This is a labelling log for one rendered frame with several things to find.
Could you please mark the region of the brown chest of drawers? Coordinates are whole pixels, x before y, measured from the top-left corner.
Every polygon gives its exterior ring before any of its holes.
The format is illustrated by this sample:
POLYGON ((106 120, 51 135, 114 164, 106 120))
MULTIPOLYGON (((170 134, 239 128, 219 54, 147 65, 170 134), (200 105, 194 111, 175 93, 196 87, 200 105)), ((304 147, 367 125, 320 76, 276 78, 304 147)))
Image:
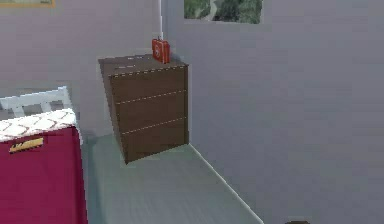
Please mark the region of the brown chest of drawers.
POLYGON ((189 142, 186 63, 137 55, 101 59, 99 66, 125 163, 189 142))

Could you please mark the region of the red alarm clock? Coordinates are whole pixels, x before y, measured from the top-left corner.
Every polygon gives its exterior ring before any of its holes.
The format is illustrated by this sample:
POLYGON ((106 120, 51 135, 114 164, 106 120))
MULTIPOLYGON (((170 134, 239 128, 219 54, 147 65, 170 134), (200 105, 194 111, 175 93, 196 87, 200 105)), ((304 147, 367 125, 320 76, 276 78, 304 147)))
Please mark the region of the red alarm clock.
POLYGON ((163 63, 170 62, 170 45, 166 40, 160 38, 152 40, 152 55, 153 57, 163 63))

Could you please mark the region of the window with green view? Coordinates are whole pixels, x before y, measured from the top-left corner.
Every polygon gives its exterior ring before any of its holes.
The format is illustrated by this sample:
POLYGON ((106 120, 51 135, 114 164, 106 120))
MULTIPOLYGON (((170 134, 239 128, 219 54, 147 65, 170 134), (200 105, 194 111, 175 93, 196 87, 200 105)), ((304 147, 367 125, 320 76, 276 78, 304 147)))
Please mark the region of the window with green view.
POLYGON ((263 0, 184 0, 184 18, 259 24, 263 0))

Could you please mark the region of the white patterned pillow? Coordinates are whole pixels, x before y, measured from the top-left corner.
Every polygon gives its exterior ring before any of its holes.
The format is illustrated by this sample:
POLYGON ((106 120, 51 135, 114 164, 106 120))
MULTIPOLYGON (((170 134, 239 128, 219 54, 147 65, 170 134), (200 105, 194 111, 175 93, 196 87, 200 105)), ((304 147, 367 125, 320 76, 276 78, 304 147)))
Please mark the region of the white patterned pillow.
POLYGON ((77 126, 72 109, 61 109, 0 121, 0 142, 77 126))

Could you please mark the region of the bed with red cover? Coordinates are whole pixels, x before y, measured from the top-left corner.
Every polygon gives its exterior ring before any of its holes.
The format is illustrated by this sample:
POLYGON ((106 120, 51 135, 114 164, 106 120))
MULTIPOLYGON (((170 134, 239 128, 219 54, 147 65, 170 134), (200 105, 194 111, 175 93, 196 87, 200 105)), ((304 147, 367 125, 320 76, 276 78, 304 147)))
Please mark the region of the bed with red cover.
MULTIPOLYGON (((0 98, 0 121, 70 108, 65 86, 0 98)), ((77 126, 0 142, 0 224, 88 224, 77 126), (10 147, 43 138, 42 146, 10 147)))

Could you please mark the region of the yellow flat object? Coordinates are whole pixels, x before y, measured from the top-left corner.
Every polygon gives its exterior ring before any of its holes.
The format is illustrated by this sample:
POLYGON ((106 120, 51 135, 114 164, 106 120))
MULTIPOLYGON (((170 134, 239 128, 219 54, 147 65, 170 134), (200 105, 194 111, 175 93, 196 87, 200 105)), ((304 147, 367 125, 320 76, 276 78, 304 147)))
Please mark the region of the yellow flat object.
POLYGON ((17 152, 21 152, 21 151, 25 151, 25 150, 29 150, 29 149, 33 149, 33 148, 37 148, 37 147, 42 146, 43 143, 44 143, 44 139, 43 138, 30 139, 30 140, 27 140, 27 141, 23 141, 23 142, 19 142, 19 143, 13 144, 10 147, 9 152, 11 154, 13 154, 13 153, 17 153, 17 152))

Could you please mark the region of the yellow framed picture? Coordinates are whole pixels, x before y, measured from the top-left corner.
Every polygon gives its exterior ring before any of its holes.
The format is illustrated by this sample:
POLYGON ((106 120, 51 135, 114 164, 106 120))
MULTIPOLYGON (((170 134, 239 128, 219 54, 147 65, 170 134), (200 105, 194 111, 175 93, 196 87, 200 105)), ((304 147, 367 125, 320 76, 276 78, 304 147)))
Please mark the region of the yellow framed picture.
POLYGON ((54 8, 56 0, 0 0, 0 8, 54 8))

